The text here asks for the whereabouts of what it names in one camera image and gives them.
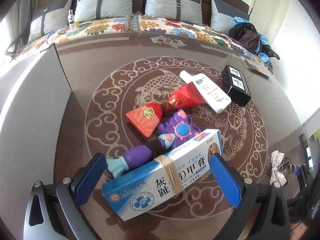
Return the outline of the red candy-shaped packet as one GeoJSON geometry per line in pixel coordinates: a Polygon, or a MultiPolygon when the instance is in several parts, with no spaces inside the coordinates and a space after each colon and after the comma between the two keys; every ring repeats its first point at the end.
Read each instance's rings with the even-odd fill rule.
{"type": "Polygon", "coordinates": [[[150,137],[164,116],[169,116],[180,108],[185,109],[199,105],[205,105],[206,101],[191,82],[174,91],[167,101],[163,103],[147,103],[142,107],[125,114],[136,129],[150,137]]]}

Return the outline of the small white lotion bottle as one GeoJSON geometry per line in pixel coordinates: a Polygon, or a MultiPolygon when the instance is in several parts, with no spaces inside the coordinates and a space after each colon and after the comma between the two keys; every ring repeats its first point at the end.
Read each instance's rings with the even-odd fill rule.
{"type": "Polygon", "coordinates": [[[70,9],[68,11],[68,24],[69,24],[69,28],[70,29],[74,29],[75,28],[74,14],[73,14],[73,10],[72,9],[70,9]]]}

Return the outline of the purple butterfly toy wand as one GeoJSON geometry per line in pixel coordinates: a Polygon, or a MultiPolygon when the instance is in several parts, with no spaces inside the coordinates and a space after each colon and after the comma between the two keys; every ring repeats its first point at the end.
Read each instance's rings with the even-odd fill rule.
{"type": "Polygon", "coordinates": [[[121,157],[106,159],[106,170],[114,178],[135,170],[156,157],[173,150],[200,134],[201,130],[193,124],[191,116],[179,109],[170,119],[158,126],[159,136],[127,150],[121,157]]]}

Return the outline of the clear plastic packet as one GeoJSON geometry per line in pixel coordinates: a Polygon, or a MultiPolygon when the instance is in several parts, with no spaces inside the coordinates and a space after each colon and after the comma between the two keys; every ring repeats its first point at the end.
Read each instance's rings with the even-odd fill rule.
{"type": "Polygon", "coordinates": [[[243,64],[250,72],[257,74],[267,80],[270,78],[266,68],[260,62],[257,62],[253,59],[249,59],[243,56],[241,56],[241,60],[243,61],[243,64]]]}

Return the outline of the rhinestone bow hair clip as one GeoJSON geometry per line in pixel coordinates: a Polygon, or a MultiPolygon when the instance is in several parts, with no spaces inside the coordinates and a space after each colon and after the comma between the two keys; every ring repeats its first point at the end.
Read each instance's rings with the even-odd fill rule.
{"type": "Polygon", "coordinates": [[[287,183],[285,175],[280,171],[279,167],[284,159],[284,153],[278,150],[271,153],[271,176],[269,184],[272,185],[274,182],[278,182],[281,186],[287,183]]]}

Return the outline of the floral bed cover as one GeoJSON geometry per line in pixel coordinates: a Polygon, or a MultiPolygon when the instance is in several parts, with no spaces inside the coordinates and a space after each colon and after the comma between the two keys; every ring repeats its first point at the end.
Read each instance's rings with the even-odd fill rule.
{"type": "Polygon", "coordinates": [[[28,52],[33,53],[39,49],[44,50],[53,43],[61,44],[95,35],[129,32],[147,32],[159,35],[169,34],[213,43],[222,46],[223,48],[233,50],[260,63],[264,63],[265,67],[270,72],[273,72],[270,58],[267,57],[265,53],[255,55],[242,47],[237,41],[233,41],[227,34],[214,30],[207,25],[196,25],[166,18],[149,17],[144,16],[139,12],[127,17],[115,17],[79,23],[71,30],[63,28],[53,31],[43,37],[37,38],[35,41],[30,41],[13,58],[22,58],[22,55],[28,52]]]}

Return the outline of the black soap box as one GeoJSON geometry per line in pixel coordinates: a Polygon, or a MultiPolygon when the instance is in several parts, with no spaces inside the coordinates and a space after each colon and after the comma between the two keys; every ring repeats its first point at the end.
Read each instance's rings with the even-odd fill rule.
{"type": "Polygon", "coordinates": [[[252,97],[243,73],[227,64],[222,71],[222,80],[222,90],[231,98],[231,101],[240,107],[245,107],[252,97]]]}

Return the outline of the grey pillow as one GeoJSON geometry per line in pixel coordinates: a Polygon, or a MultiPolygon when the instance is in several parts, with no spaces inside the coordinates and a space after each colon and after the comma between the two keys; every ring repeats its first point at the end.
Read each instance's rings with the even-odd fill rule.
{"type": "Polygon", "coordinates": [[[201,3],[202,0],[146,0],[145,14],[201,25],[201,3]]]}
{"type": "Polygon", "coordinates": [[[74,19],[80,23],[132,15],[132,0],[77,0],[74,19]]]}
{"type": "Polygon", "coordinates": [[[28,42],[68,27],[68,11],[73,0],[53,0],[37,9],[31,20],[28,42]]]}
{"type": "Polygon", "coordinates": [[[234,18],[242,18],[246,22],[249,21],[249,15],[241,10],[221,1],[211,0],[212,16],[210,21],[210,27],[214,31],[221,32],[228,35],[229,30],[235,25],[234,18]]]}

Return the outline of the grey white storage box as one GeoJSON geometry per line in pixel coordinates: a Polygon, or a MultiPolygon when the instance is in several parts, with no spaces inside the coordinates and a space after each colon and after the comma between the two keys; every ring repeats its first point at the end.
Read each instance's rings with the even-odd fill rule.
{"type": "Polygon", "coordinates": [[[33,183],[51,184],[66,111],[80,110],[56,46],[1,78],[1,221],[22,239],[33,183]]]}

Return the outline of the white sunscreen bottle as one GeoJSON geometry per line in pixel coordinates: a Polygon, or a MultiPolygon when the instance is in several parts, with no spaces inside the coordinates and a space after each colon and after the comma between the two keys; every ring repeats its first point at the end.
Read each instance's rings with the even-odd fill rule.
{"type": "Polygon", "coordinates": [[[206,74],[190,75],[185,70],[179,74],[185,83],[193,83],[205,102],[217,113],[222,113],[232,102],[231,98],[206,74]]]}

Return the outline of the clear plastic claw clip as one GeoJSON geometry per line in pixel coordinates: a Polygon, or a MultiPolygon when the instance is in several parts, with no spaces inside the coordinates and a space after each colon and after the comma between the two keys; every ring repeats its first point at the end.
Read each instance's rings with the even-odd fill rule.
{"type": "Polygon", "coordinates": [[[298,165],[289,157],[284,157],[283,161],[278,167],[278,170],[285,176],[291,177],[297,173],[298,165]]]}

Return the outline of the grey curtain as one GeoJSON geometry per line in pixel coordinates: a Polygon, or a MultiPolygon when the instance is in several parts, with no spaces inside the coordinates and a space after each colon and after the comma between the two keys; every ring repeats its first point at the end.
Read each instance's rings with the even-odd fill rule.
{"type": "Polygon", "coordinates": [[[30,24],[36,10],[37,0],[17,0],[7,13],[10,45],[20,50],[29,38],[30,24]]]}

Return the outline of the blue white medicine box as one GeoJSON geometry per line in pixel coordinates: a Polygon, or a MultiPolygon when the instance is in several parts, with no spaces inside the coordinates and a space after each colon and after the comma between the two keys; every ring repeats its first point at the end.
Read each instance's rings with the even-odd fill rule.
{"type": "Polygon", "coordinates": [[[102,195],[124,221],[177,196],[209,176],[209,159],[223,154],[220,131],[205,129],[163,157],[106,182],[102,195]]]}

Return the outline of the grey pillow far left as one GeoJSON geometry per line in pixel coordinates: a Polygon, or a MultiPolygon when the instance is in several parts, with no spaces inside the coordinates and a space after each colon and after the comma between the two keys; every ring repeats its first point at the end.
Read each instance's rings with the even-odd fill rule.
{"type": "Polygon", "coordinates": [[[73,0],[53,0],[37,9],[31,20],[28,42],[68,27],[68,11],[73,0]]]}

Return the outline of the grey pillow far right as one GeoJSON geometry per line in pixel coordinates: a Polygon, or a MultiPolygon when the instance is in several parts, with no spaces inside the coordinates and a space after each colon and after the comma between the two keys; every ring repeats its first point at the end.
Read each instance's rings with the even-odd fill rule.
{"type": "Polygon", "coordinates": [[[241,10],[221,1],[211,0],[212,16],[210,21],[210,27],[214,31],[221,32],[228,35],[229,30],[235,25],[234,18],[242,18],[246,22],[249,21],[249,15],[241,10]]]}

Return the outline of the dark clothes and bag pile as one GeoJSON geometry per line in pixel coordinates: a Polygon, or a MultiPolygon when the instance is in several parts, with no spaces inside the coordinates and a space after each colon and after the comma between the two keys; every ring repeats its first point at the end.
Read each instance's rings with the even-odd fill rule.
{"type": "Polygon", "coordinates": [[[280,60],[279,55],[271,48],[268,39],[257,32],[255,26],[246,19],[233,17],[234,27],[229,30],[229,36],[246,48],[250,53],[257,55],[264,64],[269,64],[270,58],[280,60]]]}

